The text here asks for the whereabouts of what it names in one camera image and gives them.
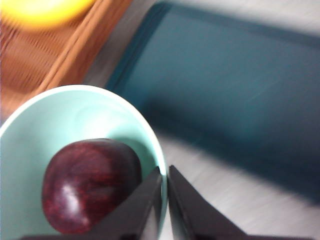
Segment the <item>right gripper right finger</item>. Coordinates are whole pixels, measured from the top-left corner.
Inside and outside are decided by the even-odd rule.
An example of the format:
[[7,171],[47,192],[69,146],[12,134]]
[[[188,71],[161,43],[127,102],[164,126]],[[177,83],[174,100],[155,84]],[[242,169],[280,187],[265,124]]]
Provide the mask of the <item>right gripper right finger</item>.
[[168,168],[168,204],[175,240],[305,240],[248,234],[214,208],[174,166]]

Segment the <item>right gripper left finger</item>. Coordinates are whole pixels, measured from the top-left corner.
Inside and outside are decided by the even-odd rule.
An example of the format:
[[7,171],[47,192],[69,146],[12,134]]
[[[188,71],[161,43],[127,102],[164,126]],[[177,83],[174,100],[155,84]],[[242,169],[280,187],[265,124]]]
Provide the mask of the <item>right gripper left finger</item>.
[[156,240],[162,214],[159,167],[114,211],[84,234],[29,235],[23,240]]

